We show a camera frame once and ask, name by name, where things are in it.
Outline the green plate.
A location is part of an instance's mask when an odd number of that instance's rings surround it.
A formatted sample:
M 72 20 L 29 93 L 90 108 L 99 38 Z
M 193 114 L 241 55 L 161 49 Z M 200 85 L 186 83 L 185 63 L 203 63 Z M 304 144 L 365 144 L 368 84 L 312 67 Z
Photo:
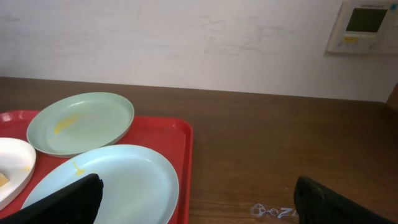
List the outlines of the green plate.
M 71 158 L 117 143 L 129 131 L 134 106 L 115 93 L 70 96 L 40 111 L 30 122 L 28 142 L 44 154 Z

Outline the wall control panel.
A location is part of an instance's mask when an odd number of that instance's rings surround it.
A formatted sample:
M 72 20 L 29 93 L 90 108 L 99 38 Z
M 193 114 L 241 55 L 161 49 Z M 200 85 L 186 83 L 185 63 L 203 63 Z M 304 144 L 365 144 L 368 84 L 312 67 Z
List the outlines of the wall control panel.
M 343 1 L 326 51 L 397 54 L 397 0 Z

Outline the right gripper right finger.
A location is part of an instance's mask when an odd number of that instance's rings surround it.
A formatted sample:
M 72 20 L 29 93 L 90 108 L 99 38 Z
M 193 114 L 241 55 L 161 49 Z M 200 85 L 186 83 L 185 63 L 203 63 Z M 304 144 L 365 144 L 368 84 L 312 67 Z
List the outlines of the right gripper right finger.
M 299 224 L 394 224 L 306 176 L 297 180 L 294 204 Z

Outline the white plate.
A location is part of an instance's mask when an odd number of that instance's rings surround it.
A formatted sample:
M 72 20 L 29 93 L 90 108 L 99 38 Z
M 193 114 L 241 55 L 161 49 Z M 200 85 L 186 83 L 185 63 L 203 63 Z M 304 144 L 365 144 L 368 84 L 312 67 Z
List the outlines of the white plate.
M 35 169 L 36 151 L 26 141 L 1 138 L 1 210 L 6 208 L 29 183 Z

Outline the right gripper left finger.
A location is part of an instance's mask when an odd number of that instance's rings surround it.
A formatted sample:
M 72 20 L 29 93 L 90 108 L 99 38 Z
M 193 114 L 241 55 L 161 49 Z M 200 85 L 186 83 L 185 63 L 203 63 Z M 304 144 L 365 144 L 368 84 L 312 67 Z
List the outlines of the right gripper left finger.
M 103 181 L 90 174 L 1 219 L 1 224 L 93 224 L 103 198 Z

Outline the red plastic tray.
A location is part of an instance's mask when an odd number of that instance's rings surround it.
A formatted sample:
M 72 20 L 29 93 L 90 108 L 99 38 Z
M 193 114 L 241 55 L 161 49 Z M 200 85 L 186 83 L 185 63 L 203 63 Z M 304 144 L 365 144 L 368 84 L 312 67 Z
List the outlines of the red plastic tray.
M 1 114 L 1 137 L 26 140 L 29 123 L 37 110 L 14 110 Z M 179 179 L 179 199 L 171 224 L 188 224 L 192 170 L 193 129 L 177 118 L 136 116 L 131 129 L 118 144 L 135 144 L 162 154 L 173 165 Z M 34 173 L 23 191 L 4 209 L 1 218 L 19 211 L 33 188 L 66 160 L 37 153 Z

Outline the light blue plate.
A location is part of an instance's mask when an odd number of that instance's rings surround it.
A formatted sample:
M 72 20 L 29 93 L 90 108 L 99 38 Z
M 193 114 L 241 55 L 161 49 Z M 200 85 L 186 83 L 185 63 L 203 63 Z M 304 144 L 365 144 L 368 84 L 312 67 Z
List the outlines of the light blue plate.
M 168 223 L 177 206 L 173 165 L 152 149 L 122 144 L 84 152 L 59 165 L 35 186 L 23 207 L 89 174 L 97 174 L 104 184 L 96 223 Z

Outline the green and yellow sponge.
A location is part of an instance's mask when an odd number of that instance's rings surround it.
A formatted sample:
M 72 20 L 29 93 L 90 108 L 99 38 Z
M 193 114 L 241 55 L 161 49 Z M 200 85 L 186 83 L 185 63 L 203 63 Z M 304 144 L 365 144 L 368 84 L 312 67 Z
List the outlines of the green and yellow sponge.
M 6 185 L 8 182 L 9 179 L 3 173 L 0 173 L 0 187 Z

